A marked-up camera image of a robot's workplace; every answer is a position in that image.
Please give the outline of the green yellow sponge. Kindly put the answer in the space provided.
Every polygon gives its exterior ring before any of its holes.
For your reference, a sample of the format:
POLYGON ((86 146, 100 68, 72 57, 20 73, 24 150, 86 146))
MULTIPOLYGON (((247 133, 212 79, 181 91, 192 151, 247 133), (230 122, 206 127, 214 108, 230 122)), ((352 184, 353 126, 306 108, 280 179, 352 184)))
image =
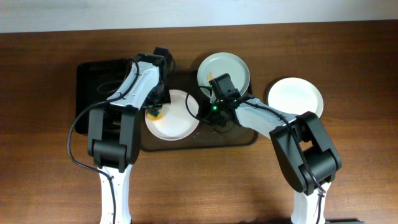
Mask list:
POLYGON ((153 108, 146 110, 146 118, 149 120, 158 120, 164 116, 164 112, 162 111, 162 108, 153 108))

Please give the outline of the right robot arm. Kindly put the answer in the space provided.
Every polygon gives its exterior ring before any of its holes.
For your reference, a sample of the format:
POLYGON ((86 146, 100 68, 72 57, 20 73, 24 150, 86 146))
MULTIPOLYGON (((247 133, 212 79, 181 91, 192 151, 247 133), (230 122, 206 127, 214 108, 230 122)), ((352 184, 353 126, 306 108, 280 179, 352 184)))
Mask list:
POLYGON ((326 222, 327 191, 342 161, 315 113, 283 113, 247 95, 216 100, 198 117, 212 126, 232 121, 270 139, 282 174, 294 190, 292 223, 326 222))

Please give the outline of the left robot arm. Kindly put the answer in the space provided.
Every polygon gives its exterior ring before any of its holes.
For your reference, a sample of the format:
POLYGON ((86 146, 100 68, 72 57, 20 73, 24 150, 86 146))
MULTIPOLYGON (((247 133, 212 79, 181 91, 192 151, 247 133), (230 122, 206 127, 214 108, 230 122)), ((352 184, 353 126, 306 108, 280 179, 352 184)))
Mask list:
POLYGON ((107 99, 89 109, 88 154, 101 181, 101 223, 130 223, 129 178, 141 146, 141 110, 170 104, 167 49, 129 59, 127 76, 107 99))

